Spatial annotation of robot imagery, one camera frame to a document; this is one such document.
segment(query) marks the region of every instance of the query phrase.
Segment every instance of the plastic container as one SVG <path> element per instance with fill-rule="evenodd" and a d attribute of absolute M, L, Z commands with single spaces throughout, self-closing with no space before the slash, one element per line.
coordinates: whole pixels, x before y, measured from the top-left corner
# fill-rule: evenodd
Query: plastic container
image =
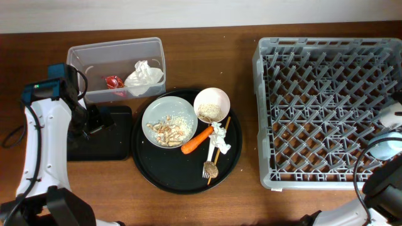
<path fill-rule="evenodd" d="M 262 38 L 253 56 L 261 184 L 354 189 L 357 156 L 391 130 L 380 110 L 402 88 L 401 64 L 398 39 Z M 383 164 L 366 154 L 359 188 Z"/>
<path fill-rule="evenodd" d="M 147 60 L 150 67 L 163 72 L 161 80 L 154 85 L 107 89 L 105 78 L 116 75 L 124 82 L 135 71 L 135 64 Z M 166 68 L 162 42 L 159 38 L 111 41 L 71 47 L 67 64 L 80 70 L 88 78 L 87 103 L 128 100 L 139 97 L 160 95 L 166 92 Z M 79 76 L 80 91 L 84 91 L 84 81 Z"/>

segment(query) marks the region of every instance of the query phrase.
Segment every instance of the white plate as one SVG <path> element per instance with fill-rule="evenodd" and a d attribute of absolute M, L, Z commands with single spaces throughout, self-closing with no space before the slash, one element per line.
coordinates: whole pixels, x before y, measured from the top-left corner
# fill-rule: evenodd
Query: white plate
<path fill-rule="evenodd" d="M 187 120 L 187 123 L 190 125 L 192 131 L 190 132 L 190 135 L 186 137 L 186 139 L 182 142 L 182 144 L 185 144 L 194 136 L 198 126 L 198 119 L 195 115 L 193 106 L 183 98 L 162 97 L 152 102 L 152 104 L 150 104 L 146 108 L 141 123 L 145 137 L 155 146 L 158 146 L 160 148 L 177 148 L 181 146 L 162 146 L 156 140 L 155 132 L 146 126 L 148 123 L 155 125 L 160 121 L 165 121 L 166 116 L 182 116 L 185 118 L 185 120 Z"/>

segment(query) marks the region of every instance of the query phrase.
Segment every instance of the gray dish rack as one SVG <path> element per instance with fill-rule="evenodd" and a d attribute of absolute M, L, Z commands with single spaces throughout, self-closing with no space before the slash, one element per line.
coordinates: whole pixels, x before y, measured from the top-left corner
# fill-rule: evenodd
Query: gray dish rack
<path fill-rule="evenodd" d="M 356 159 L 388 132 L 380 110 L 402 88 L 402 41 L 262 38 L 253 56 L 261 184 L 351 190 Z M 384 162 L 366 155 L 359 187 Z"/>

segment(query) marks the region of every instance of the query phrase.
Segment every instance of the carrot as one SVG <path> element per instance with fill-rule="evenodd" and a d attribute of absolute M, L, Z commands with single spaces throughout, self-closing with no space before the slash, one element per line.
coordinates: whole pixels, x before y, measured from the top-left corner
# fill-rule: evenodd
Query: carrot
<path fill-rule="evenodd" d="M 185 143 L 182 146 L 182 152 L 184 154 L 190 154 L 192 151 L 194 151 L 198 147 L 198 145 L 200 145 L 202 143 L 202 141 L 207 139 L 208 135 L 212 134 L 213 131 L 214 131 L 214 128 L 212 126 L 209 126 L 208 128 L 206 128 L 198 136 L 191 139 L 189 142 Z"/>

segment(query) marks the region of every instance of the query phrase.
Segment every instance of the fork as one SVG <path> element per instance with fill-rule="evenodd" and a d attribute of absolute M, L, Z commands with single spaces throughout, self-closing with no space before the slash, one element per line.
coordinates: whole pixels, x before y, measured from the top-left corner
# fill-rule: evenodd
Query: fork
<path fill-rule="evenodd" d="M 214 154 L 215 146 L 212 144 L 211 139 L 209 139 L 209 150 L 207 161 L 212 161 L 212 155 Z M 202 177 L 205 179 L 209 178 L 209 174 L 205 171 L 205 167 L 202 167 Z"/>

